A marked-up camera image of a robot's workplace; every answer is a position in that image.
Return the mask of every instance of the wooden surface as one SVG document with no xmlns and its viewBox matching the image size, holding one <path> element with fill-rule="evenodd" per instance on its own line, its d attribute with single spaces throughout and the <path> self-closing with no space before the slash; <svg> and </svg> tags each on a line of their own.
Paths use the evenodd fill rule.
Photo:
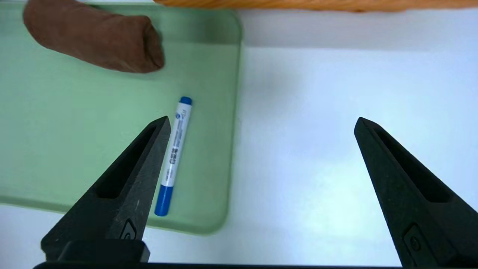
<svg viewBox="0 0 478 269">
<path fill-rule="evenodd" d="M 403 11 L 478 7 L 478 0 L 155 0 L 159 4 L 194 8 L 306 9 L 333 11 Z"/>
</svg>

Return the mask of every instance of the brown rolled towel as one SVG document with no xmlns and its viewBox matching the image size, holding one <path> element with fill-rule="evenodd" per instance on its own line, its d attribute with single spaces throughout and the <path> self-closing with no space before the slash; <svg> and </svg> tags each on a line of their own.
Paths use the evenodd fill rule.
<svg viewBox="0 0 478 269">
<path fill-rule="evenodd" d="M 42 46 L 107 69 L 148 73 L 164 65 L 146 16 L 123 16 L 75 0 L 29 0 L 23 22 Z"/>
</svg>

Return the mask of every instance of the white table surface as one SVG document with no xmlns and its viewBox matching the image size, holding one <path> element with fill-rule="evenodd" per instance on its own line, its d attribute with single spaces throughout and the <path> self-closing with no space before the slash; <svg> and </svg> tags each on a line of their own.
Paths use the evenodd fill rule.
<svg viewBox="0 0 478 269">
<path fill-rule="evenodd" d="M 239 14 L 228 219 L 211 236 L 147 228 L 150 261 L 399 266 L 353 135 L 360 116 L 478 209 L 478 10 Z M 0 268 L 41 263 L 61 215 L 0 216 Z"/>
</svg>

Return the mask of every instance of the white marker barrel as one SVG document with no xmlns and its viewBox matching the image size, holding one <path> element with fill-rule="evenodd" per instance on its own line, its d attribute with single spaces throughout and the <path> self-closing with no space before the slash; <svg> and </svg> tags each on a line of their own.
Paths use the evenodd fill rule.
<svg viewBox="0 0 478 269">
<path fill-rule="evenodd" d="M 176 110 L 173 129 L 169 137 L 169 143 L 172 144 L 169 145 L 168 151 L 166 152 L 166 171 L 163 173 L 158 201 L 154 209 L 154 213 L 158 216 L 166 216 L 169 211 L 169 203 L 171 202 L 171 196 L 173 194 L 174 180 L 176 179 L 176 172 L 181 158 L 192 104 L 193 101 L 191 98 L 183 96 Z"/>
</svg>

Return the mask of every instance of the blue marker cap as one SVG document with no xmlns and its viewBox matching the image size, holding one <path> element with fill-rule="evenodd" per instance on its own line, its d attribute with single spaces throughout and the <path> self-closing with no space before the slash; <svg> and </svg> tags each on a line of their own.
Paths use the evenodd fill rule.
<svg viewBox="0 0 478 269">
<path fill-rule="evenodd" d="M 168 214 L 169 203 L 171 202 L 171 196 L 173 194 L 174 187 L 166 187 L 161 185 L 159 188 L 158 201 L 156 202 L 156 208 L 154 214 L 160 217 L 164 217 Z"/>
<path fill-rule="evenodd" d="M 181 97 L 181 100 L 179 101 L 180 103 L 186 104 L 186 105 L 193 105 L 193 100 L 187 96 Z"/>
</svg>

